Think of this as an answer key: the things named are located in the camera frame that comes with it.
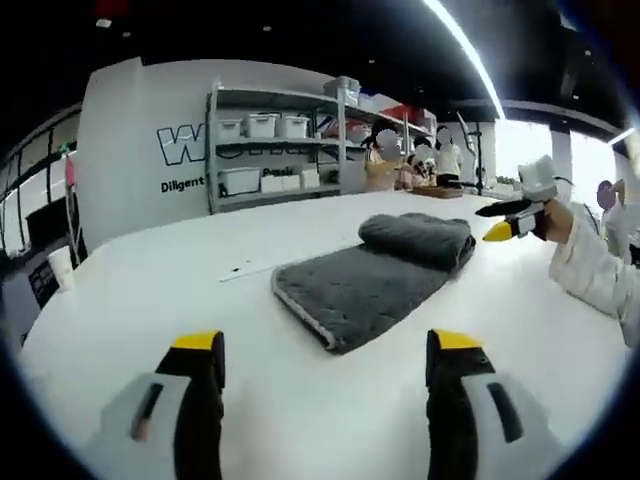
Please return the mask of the person's right hand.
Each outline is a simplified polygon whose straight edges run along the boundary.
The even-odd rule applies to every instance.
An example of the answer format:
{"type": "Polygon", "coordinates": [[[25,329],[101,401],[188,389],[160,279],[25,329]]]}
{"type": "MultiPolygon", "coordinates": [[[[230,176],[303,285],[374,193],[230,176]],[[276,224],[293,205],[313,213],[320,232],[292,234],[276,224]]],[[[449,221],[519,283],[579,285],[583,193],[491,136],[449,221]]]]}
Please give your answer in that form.
{"type": "Polygon", "coordinates": [[[536,217],[532,233],[543,241],[566,244],[574,223],[574,213],[562,202],[549,200],[536,217]]]}

